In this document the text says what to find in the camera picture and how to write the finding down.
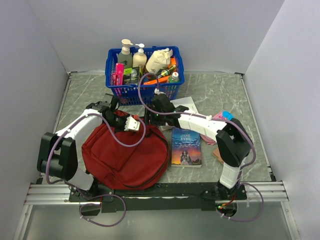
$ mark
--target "marble tabletop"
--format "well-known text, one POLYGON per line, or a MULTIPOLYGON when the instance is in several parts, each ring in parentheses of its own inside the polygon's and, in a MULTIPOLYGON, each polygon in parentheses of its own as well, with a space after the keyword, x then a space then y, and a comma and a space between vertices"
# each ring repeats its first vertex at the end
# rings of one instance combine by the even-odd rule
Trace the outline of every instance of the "marble tabletop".
MULTIPOLYGON (((255 121, 246 97, 241 76, 231 73, 185 74, 185 83, 180 87, 177 98, 191 96, 199 113, 215 115, 222 110, 228 111, 239 119, 248 132, 256 149, 254 164, 246 167, 242 173, 242 181, 260 182, 271 181, 266 157, 262 148, 255 121)), ((57 130, 66 127, 76 119, 92 103, 101 101, 105 93, 112 91, 105 85, 104 74, 71 74, 57 130)), ((131 114, 144 114, 141 105, 122 106, 120 110, 131 114)), ((163 131, 171 146, 171 130, 163 131)), ((161 183, 192 183, 217 182, 222 173, 222 164, 213 156, 217 145, 207 145, 201 140, 202 167, 169 167, 159 182, 161 183)), ((77 149, 79 167, 85 169, 81 148, 77 149)), ((246 162, 252 159, 252 152, 246 162)))

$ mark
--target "blue book cover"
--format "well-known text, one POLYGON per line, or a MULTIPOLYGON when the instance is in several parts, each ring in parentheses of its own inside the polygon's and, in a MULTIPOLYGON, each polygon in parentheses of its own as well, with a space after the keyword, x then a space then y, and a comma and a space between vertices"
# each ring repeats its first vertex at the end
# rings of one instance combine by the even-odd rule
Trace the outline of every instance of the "blue book cover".
POLYGON ((176 127, 173 128, 171 165, 173 167, 201 167, 202 158, 199 133, 176 127))

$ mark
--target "pump dispenser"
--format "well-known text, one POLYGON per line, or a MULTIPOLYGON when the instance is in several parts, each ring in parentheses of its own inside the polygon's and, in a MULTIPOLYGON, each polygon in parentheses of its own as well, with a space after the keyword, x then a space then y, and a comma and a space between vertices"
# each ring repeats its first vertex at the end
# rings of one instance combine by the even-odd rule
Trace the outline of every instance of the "pump dispenser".
POLYGON ((123 47, 118 54, 118 63, 124 65, 124 69, 132 68, 132 55, 130 53, 130 47, 133 45, 129 39, 122 39, 123 47))
POLYGON ((136 44, 136 46, 139 46, 139 50, 133 55, 132 67, 140 67, 142 70, 144 70, 145 65, 147 63, 147 56, 144 53, 145 45, 143 43, 140 43, 136 44))

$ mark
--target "blue plastic basket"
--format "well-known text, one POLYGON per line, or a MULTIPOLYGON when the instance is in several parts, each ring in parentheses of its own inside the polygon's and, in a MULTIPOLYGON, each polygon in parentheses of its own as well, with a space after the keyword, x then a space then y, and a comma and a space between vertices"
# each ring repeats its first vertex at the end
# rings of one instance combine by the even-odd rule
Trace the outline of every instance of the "blue plastic basket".
MULTIPOLYGON (((152 53, 160 49, 172 49, 172 57, 175 57, 177 72, 179 73, 179 82, 162 83, 160 84, 160 92, 166 93, 170 100, 176 99, 177 94, 182 85, 185 82, 184 76, 184 64, 179 53, 179 48, 176 46, 153 46, 151 48, 144 48, 144 53, 149 59, 152 53)), ((138 51, 138 48, 131 47, 130 52, 134 54, 138 51)), ((110 88, 114 95, 118 96, 121 105, 140 105, 141 102, 138 97, 138 85, 114 85, 112 73, 116 71, 116 63, 118 62, 118 54, 121 52, 121 48, 112 48, 109 50, 108 58, 105 63, 105 85, 110 88)), ((150 104, 154 97, 156 85, 141 85, 140 93, 143 101, 146 104, 150 104)))

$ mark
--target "red fabric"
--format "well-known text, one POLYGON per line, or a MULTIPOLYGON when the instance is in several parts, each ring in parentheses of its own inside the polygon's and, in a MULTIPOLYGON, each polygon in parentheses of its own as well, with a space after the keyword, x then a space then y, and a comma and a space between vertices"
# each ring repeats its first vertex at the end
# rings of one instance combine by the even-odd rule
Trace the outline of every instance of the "red fabric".
MULTIPOLYGON (((143 134, 122 131, 115 136, 124 144, 136 143, 143 134)), ((168 142, 161 131, 149 125, 143 141, 134 147, 116 142, 105 124, 98 126, 82 145, 86 169, 101 183, 118 190, 141 190, 155 184, 168 167, 168 142)))

